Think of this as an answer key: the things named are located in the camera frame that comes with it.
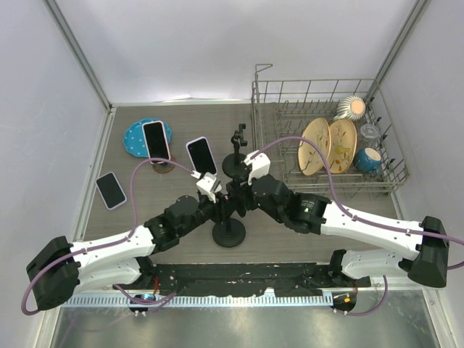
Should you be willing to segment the black stand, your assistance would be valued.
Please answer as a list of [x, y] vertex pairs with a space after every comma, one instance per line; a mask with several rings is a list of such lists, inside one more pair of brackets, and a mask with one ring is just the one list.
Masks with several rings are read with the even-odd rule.
[[239, 129], [234, 131], [231, 137], [233, 153], [229, 154], [222, 162], [223, 173], [229, 178], [239, 178], [247, 173], [244, 164], [245, 155], [240, 152], [241, 147], [246, 147], [248, 141], [244, 139], [245, 123], [239, 123]]
[[229, 217], [224, 222], [214, 225], [212, 237], [220, 247], [237, 247], [246, 237], [246, 228], [241, 221]]

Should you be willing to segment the black stand front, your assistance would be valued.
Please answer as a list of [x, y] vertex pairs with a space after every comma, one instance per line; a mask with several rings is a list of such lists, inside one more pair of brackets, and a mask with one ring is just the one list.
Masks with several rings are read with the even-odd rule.
[[239, 129], [234, 131], [231, 137], [233, 153], [229, 154], [222, 162], [223, 173], [229, 178], [239, 178], [247, 173], [244, 164], [245, 155], [240, 152], [241, 147], [246, 147], [248, 141], [244, 139], [245, 123], [239, 123]]

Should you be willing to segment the pink case phone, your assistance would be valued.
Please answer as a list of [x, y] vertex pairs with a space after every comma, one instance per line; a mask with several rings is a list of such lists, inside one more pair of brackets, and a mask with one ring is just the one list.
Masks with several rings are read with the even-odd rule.
[[164, 123], [160, 120], [144, 123], [142, 130], [149, 158], [157, 158], [152, 163], [163, 163], [165, 160], [171, 160]]

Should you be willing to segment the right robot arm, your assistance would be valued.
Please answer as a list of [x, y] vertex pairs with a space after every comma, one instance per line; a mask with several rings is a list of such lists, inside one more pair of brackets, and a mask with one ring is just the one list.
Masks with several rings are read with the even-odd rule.
[[260, 209], [297, 233], [340, 236], [375, 246], [364, 252], [336, 250], [327, 269], [335, 286], [403, 273], [423, 286], [447, 285], [450, 243], [438, 218], [426, 216], [418, 222], [368, 214], [324, 196], [294, 192], [271, 175], [235, 179], [226, 190], [240, 215]]

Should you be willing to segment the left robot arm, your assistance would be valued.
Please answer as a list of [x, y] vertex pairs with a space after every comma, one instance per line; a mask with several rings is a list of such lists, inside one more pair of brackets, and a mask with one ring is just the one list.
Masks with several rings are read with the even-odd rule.
[[22, 303], [33, 295], [39, 311], [55, 308], [77, 291], [84, 283], [84, 275], [114, 262], [169, 250], [208, 220], [221, 223], [234, 212], [244, 216], [246, 210], [231, 195], [222, 195], [217, 202], [205, 196], [181, 196], [162, 214], [135, 225], [129, 232], [83, 243], [55, 237], [26, 267], [30, 284]]

